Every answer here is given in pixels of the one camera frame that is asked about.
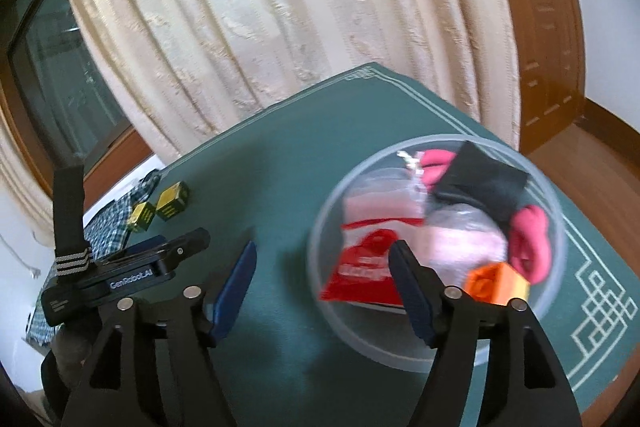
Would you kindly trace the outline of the orange yellow toy block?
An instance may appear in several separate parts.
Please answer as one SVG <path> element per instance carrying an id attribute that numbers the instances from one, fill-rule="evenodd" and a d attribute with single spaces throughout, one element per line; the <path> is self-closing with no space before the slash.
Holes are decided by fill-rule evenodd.
<path id="1" fill-rule="evenodd" d="M 480 303 L 505 306 L 511 299 L 527 300 L 529 283 L 508 262 L 491 263 L 471 270 L 464 291 Z"/>

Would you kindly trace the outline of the pink items plastic bag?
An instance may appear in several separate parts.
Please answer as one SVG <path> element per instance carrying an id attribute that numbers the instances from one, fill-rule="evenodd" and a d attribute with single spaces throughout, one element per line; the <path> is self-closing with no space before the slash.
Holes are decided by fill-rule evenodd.
<path id="1" fill-rule="evenodd" d="M 506 238 L 483 211 L 466 204 L 430 207 L 426 187 L 408 171 L 384 168 L 358 176 L 342 198 L 343 223 L 423 218 L 408 246 L 442 283 L 461 286 L 466 274 L 506 260 Z"/>

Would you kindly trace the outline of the small green yellow box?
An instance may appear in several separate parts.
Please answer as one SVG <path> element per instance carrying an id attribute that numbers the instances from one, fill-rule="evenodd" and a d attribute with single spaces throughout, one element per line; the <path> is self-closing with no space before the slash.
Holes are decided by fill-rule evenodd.
<path id="1" fill-rule="evenodd" d="M 150 202 L 139 202 L 131 211 L 127 220 L 127 229 L 131 232 L 145 232 L 155 217 L 155 206 Z"/>

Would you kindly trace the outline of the wooden window frame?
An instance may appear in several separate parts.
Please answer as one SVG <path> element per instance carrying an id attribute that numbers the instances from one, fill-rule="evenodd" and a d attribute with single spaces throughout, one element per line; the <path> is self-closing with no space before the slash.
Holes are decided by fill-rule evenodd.
<path id="1" fill-rule="evenodd" d="M 47 194 L 56 169 L 81 165 L 91 206 L 152 154 L 94 64 L 70 0 L 1 0 L 1 104 Z"/>

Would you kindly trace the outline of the blue plaid shirt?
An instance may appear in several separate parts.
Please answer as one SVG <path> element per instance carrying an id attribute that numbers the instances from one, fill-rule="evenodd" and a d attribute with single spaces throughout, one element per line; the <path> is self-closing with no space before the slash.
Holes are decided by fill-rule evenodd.
<path id="1" fill-rule="evenodd" d="M 92 248 L 92 260 L 106 259 L 125 247 L 130 235 L 127 227 L 129 216 L 137 205 L 149 199 L 157 184 L 160 183 L 160 179 L 162 179 L 160 170 L 150 171 L 128 192 L 120 195 L 119 198 L 112 199 L 89 220 L 84 232 Z M 47 348 L 56 333 L 56 328 L 47 323 L 41 304 L 43 289 L 55 277 L 55 265 L 51 265 L 36 299 L 34 312 L 30 314 L 26 326 L 25 341 L 35 349 Z"/>

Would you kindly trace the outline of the cream patterned curtain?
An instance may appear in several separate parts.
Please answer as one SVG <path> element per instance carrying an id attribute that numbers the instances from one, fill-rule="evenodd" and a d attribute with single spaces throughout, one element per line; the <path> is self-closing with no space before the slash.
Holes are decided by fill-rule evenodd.
<path id="1" fill-rule="evenodd" d="M 508 0 L 70 0 L 108 89 L 171 162 L 314 84 L 375 62 L 520 141 Z"/>

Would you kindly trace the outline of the clear plastic bowl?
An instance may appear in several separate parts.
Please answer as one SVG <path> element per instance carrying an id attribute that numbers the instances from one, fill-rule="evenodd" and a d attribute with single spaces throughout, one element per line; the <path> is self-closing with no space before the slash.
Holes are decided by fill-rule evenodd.
<path id="1" fill-rule="evenodd" d="M 379 150 L 350 168 L 334 185 L 323 203 L 311 229 L 307 248 L 307 277 L 312 295 L 318 296 L 329 280 L 342 249 L 340 225 L 343 220 L 342 197 L 354 183 L 374 170 L 397 168 L 400 150 L 417 152 L 441 145 L 457 150 L 469 141 L 487 156 L 506 165 L 526 171 L 529 180 L 522 202 L 534 202 L 550 220 L 549 239 L 552 246 L 552 267 L 548 277 L 533 289 L 528 304 L 539 320 L 543 319 L 559 294 L 567 260 L 563 211 L 558 195 L 548 178 L 527 158 L 506 145 L 480 136 L 462 134 L 432 134 L 398 142 Z M 431 368 L 435 351 L 427 348 L 413 334 L 405 310 L 364 303 L 329 303 L 319 300 L 317 306 L 343 343 L 376 363 L 413 373 L 426 373 Z"/>

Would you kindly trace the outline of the black cloth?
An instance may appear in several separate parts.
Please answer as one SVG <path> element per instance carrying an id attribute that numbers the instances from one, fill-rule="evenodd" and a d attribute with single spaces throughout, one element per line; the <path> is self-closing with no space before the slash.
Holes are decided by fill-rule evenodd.
<path id="1" fill-rule="evenodd" d="M 473 142 L 465 141 L 434 185 L 433 194 L 441 202 L 482 210 L 508 233 L 528 181 L 526 171 L 491 158 Z"/>

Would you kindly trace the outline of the red white packet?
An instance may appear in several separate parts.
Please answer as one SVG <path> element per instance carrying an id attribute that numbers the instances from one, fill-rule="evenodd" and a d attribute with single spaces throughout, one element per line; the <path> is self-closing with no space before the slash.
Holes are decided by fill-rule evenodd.
<path id="1" fill-rule="evenodd" d="M 422 225 L 423 218 L 369 219 L 342 225 L 341 254 L 320 299 L 401 307 L 388 253 L 401 239 L 411 244 Z"/>

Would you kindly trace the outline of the brown wooden door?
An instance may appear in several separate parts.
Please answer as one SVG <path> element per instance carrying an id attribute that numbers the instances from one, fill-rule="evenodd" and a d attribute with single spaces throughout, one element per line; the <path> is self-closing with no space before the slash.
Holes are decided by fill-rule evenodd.
<path id="1" fill-rule="evenodd" d="M 582 116 L 585 43 L 578 0 L 509 0 L 521 81 L 520 151 L 528 154 Z"/>

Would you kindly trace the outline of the green table mat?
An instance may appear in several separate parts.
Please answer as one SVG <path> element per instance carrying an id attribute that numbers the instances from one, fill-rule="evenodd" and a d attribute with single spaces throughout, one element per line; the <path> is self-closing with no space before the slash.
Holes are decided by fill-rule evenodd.
<path id="1" fill-rule="evenodd" d="M 230 335 L 210 351 L 239 426 L 407 425 L 426 375 L 378 364 L 338 339 L 308 283 L 308 236 L 335 185 L 361 161 L 450 133 L 506 145 L 416 80 L 370 64 L 263 110 L 162 172 L 151 198 L 183 181 L 188 207 L 129 242 L 202 227 L 212 243 L 142 298 L 165 300 L 204 281 L 253 229 L 254 279 Z M 568 251 L 559 294 L 540 321 L 585 412 L 639 347 L 639 279 L 552 187 Z"/>

